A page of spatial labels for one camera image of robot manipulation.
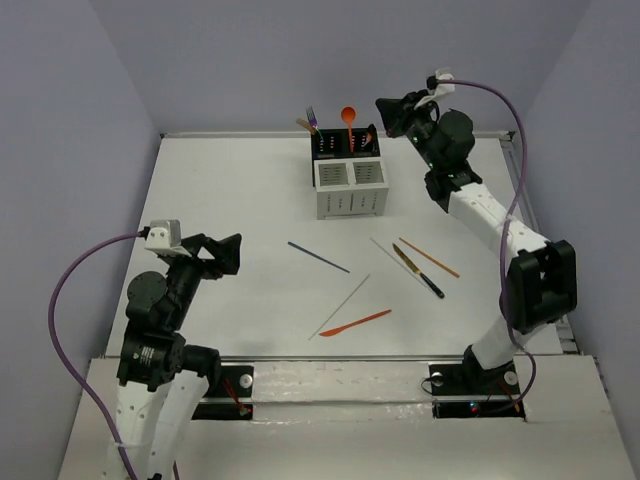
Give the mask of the orange plastic knife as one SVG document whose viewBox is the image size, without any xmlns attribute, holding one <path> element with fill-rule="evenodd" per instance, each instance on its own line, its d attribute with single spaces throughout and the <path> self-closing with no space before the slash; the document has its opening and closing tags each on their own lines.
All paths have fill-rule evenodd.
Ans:
<svg viewBox="0 0 640 480">
<path fill-rule="evenodd" d="M 335 327 L 335 328 L 332 328 L 332 329 L 329 329 L 329 330 L 322 331 L 322 332 L 319 333 L 319 336 L 321 336 L 321 337 L 332 337 L 332 336 L 335 336 L 335 335 L 338 335 L 338 334 L 342 333 L 345 330 L 348 330 L 350 328 L 362 325 L 364 323 L 367 323 L 369 321 L 378 319 L 380 317 L 389 315 L 390 313 L 392 313 L 391 309 L 383 310 L 383 311 L 377 312 L 375 314 L 372 314 L 372 315 L 366 316 L 364 318 L 361 318 L 359 320 L 350 322 L 348 324 L 344 324 L 344 325 L 341 325 L 341 326 L 338 326 L 338 327 Z"/>
</svg>

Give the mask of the gold metal fork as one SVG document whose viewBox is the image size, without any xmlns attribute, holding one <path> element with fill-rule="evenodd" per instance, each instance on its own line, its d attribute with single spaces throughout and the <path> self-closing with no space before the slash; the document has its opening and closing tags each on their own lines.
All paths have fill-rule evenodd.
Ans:
<svg viewBox="0 0 640 480">
<path fill-rule="evenodd" d="M 316 129 L 307 120 L 297 118 L 295 122 L 305 130 L 307 130 L 311 135 L 316 134 Z"/>
</svg>

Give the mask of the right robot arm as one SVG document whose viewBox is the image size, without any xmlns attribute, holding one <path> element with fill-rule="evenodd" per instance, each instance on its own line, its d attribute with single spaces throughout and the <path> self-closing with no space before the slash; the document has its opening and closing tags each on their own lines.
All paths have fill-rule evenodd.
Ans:
<svg viewBox="0 0 640 480">
<path fill-rule="evenodd" d="M 425 161 L 430 198 L 499 259 L 499 318 L 466 348 L 459 364 L 439 376 L 442 389 L 489 393 L 530 339 L 576 308 L 575 249 L 530 229 L 491 194 L 468 161 L 475 136 L 465 113 L 440 112 L 435 96 L 425 90 L 379 98 L 375 105 L 386 135 L 407 138 Z"/>
</svg>

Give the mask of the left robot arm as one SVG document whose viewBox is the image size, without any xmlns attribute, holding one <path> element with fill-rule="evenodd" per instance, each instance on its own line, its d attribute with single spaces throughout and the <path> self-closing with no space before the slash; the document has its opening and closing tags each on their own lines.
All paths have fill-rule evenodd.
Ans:
<svg viewBox="0 0 640 480">
<path fill-rule="evenodd" d="M 204 395 L 221 383 L 218 350 L 187 344 L 180 329 L 204 280 L 235 275 L 242 237 L 187 238 L 154 226 L 146 247 L 167 264 L 145 271 L 127 287 L 125 329 L 117 369 L 116 437 L 104 479 L 168 479 L 187 424 Z"/>
</svg>

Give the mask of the gold black-handled knife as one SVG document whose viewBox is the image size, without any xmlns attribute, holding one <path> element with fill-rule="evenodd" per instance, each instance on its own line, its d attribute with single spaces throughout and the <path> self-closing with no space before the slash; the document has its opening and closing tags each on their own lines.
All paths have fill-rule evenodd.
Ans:
<svg viewBox="0 0 640 480">
<path fill-rule="evenodd" d="M 417 277 L 419 277 L 438 298 L 440 298 L 440 299 L 444 299 L 445 298 L 444 292 L 426 274 L 424 274 L 418 268 L 418 266 L 400 249 L 400 247 L 398 245 L 393 243 L 392 247 L 393 247 L 394 252 L 405 263 L 405 265 Z"/>
</svg>

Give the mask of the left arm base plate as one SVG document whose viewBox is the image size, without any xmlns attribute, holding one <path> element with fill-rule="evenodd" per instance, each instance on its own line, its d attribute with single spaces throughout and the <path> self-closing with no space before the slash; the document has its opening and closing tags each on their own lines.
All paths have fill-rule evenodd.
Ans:
<svg viewBox="0 0 640 480">
<path fill-rule="evenodd" d="M 221 379 L 200 400 L 193 420 L 250 421 L 253 419 L 254 366 L 222 364 Z"/>
</svg>

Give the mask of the orange wooden chopstick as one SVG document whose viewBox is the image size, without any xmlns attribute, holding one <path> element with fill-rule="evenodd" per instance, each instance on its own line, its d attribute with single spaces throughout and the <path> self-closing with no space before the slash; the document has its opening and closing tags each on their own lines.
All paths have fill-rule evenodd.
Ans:
<svg viewBox="0 0 640 480">
<path fill-rule="evenodd" d="M 452 269 L 451 267 L 449 267 L 448 265 L 446 265 L 443 262 L 439 261 L 435 257 L 429 255 L 428 253 L 426 253 L 425 251 L 423 251 L 420 248 L 416 247 L 415 245 L 413 245 L 411 242 L 405 240 L 404 238 L 399 237 L 398 239 L 404 245 L 408 246 L 411 250 L 415 251 L 416 253 L 418 253 L 422 257 L 426 258 L 427 260 L 432 262 L 434 265 L 438 266 L 440 269 L 442 269 L 445 272 L 447 272 L 448 274 L 452 275 L 454 278 L 456 278 L 456 279 L 460 278 L 460 274 L 457 271 L 455 271 L 454 269 Z"/>
</svg>

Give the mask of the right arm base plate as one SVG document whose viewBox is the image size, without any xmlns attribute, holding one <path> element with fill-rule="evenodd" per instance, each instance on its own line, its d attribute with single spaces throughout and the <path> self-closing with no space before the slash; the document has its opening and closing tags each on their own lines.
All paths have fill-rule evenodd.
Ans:
<svg viewBox="0 0 640 480">
<path fill-rule="evenodd" d="M 478 383 L 464 378 L 461 364 L 431 364 L 420 387 L 432 398 L 436 419 L 526 417 L 513 362 Z"/>
</svg>

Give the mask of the dark blue chopstick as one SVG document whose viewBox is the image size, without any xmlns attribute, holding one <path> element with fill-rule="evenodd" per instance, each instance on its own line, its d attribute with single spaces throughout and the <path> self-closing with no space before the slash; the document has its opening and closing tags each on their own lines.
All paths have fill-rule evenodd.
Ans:
<svg viewBox="0 0 640 480">
<path fill-rule="evenodd" d="M 294 249 L 296 249 L 296 250 L 298 250 L 298 251 L 300 251 L 300 252 L 302 252 L 302 253 L 304 253 L 304 254 L 306 254 L 306 255 L 308 255 L 308 256 L 310 256 L 310 257 L 312 257 L 312 258 L 314 258 L 314 259 L 316 259 L 316 260 L 318 260 L 318 261 L 320 261 L 320 262 L 323 262 L 323 263 L 325 263 L 327 265 L 330 265 L 330 266 L 332 266 L 332 267 L 334 267 L 334 268 L 336 268 L 336 269 L 338 269 L 338 270 L 340 270 L 340 271 L 342 271 L 344 273 L 348 273 L 348 274 L 351 273 L 350 270 L 344 268 L 343 266 L 341 266 L 341 265 L 339 265 L 339 264 L 337 264 L 335 262 L 332 262 L 332 261 L 328 260 L 327 258 L 322 257 L 321 255 L 319 255 L 319 254 L 317 254 L 315 252 L 312 252 L 312 251 L 310 251 L 310 250 L 308 250 L 308 249 L 306 249 L 306 248 L 304 248 L 304 247 L 302 247 L 302 246 L 300 246 L 300 245 L 298 245 L 298 244 L 296 244 L 294 242 L 288 241 L 287 245 L 292 247 L 292 248 L 294 248 Z"/>
</svg>

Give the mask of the orange plastic spoon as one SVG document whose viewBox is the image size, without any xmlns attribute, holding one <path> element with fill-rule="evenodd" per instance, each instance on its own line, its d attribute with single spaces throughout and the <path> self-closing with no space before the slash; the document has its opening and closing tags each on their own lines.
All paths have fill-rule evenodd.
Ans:
<svg viewBox="0 0 640 480">
<path fill-rule="evenodd" d="M 354 152 L 353 122 L 356 116 L 356 111 L 352 106 L 346 106 L 341 111 L 341 119 L 347 126 L 348 147 L 351 153 Z"/>
</svg>

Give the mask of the iridescent metal fork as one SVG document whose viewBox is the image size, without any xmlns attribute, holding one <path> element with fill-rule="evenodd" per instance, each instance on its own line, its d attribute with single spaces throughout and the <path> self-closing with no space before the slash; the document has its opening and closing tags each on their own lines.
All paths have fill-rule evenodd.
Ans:
<svg viewBox="0 0 640 480">
<path fill-rule="evenodd" d="M 314 134 L 320 139 L 323 139 L 322 133 L 319 129 L 319 125 L 318 125 L 318 120 L 316 118 L 314 109 L 312 106 L 309 106 L 306 108 L 306 116 L 307 116 L 307 121 L 309 122 L 309 124 L 311 125 Z"/>
</svg>

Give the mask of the black utensil caddy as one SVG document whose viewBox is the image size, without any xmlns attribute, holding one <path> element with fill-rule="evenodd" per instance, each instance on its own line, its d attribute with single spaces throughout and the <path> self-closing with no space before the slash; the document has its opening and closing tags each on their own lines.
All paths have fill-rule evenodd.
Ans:
<svg viewBox="0 0 640 480">
<path fill-rule="evenodd" d="M 362 147 L 367 127 L 353 127 L 354 152 L 348 147 L 347 128 L 321 130 L 323 139 L 311 136 L 311 158 L 316 160 L 380 157 L 378 132 L 372 144 Z"/>
</svg>

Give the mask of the white utensil caddy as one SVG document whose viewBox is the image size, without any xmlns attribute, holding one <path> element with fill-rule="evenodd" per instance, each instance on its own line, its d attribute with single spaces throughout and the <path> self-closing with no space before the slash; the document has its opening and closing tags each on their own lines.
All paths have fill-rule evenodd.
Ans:
<svg viewBox="0 0 640 480">
<path fill-rule="evenodd" d="M 389 184 L 380 157 L 319 160 L 314 178 L 319 220 L 385 212 Z"/>
</svg>

